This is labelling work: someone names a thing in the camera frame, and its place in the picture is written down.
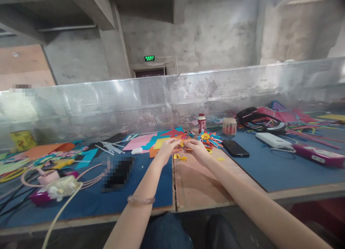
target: hand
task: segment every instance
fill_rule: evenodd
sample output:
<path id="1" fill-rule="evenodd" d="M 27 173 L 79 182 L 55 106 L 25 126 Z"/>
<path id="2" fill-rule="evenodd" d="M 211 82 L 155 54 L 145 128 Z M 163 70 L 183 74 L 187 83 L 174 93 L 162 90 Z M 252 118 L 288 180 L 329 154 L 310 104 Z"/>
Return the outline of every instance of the hand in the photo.
<path id="1" fill-rule="evenodd" d="M 159 149 L 159 152 L 157 153 L 155 159 L 160 161 L 162 163 L 162 166 L 166 165 L 169 157 L 172 155 L 173 149 L 180 143 L 181 140 L 175 138 L 165 140 L 161 148 Z"/>
<path id="2" fill-rule="evenodd" d="M 207 167 L 206 162 L 212 160 L 212 156 L 206 150 L 206 147 L 201 141 L 195 139 L 189 139 L 183 142 L 185 148 L 190 148 L 190 150 L 185 150 L 184 152 L 187 154 L 191 154 L 195 157 L 195 159 L 202 165 Z"/>

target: yellow box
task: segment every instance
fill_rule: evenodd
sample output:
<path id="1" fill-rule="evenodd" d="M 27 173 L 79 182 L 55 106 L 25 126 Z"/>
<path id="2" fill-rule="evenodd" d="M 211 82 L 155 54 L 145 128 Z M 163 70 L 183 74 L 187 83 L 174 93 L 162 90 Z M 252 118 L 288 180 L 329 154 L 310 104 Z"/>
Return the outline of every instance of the yellow box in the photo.
<path id="1" fill-rule="evenodd" d="M 19 151 L 26 151 L 37 146 L 35 139 L 28 130 L 12 132 L 10 137 Z"/>

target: clear bangle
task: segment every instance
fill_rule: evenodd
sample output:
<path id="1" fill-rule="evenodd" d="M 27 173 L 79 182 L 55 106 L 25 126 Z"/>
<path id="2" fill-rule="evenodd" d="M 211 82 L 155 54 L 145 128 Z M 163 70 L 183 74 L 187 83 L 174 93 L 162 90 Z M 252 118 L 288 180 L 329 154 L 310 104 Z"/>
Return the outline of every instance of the clear bangle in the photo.
<path id="1" fill-rule="evenodd" d="M 130 196 L 127 198 L 127 201 L 128 201 L 129 203 L 133 203 L 133 204 L 150 205 L 150 204 L 155 203 L 156 198 L 153 197 L 153 198 L 149 198 L 149 199 L 141 199 L 141 198 L 133 197 L 132 195 L 130 195 Z"/>

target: green exit sign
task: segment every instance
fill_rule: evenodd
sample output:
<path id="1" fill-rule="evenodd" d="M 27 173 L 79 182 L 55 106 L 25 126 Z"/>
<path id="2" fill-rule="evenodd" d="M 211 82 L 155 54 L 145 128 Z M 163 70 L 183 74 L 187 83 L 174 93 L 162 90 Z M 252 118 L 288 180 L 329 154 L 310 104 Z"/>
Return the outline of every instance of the green exit sign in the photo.
<path id="1" fill-rule="evenodd" d="M 145 62 L 150 62 L 150 61 L 155 61 L 156 56 L 144 56 L 144 61 Z"/>

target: perforated metal panel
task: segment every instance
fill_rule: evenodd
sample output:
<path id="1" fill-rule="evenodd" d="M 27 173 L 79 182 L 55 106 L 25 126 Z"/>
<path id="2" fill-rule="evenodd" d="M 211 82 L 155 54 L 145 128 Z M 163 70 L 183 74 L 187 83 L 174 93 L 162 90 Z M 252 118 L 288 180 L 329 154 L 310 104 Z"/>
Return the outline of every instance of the perforated metal panel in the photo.
<path id="1" fill-rule="evenodd" d="M 40 143 L 101 139 L 190 127 L 200 112 L 212 123 L 272 100 L 294 108 L 340 99 L 344 68 L 335 58 L 0 92 L 0 146 L 20 130 Z"/>

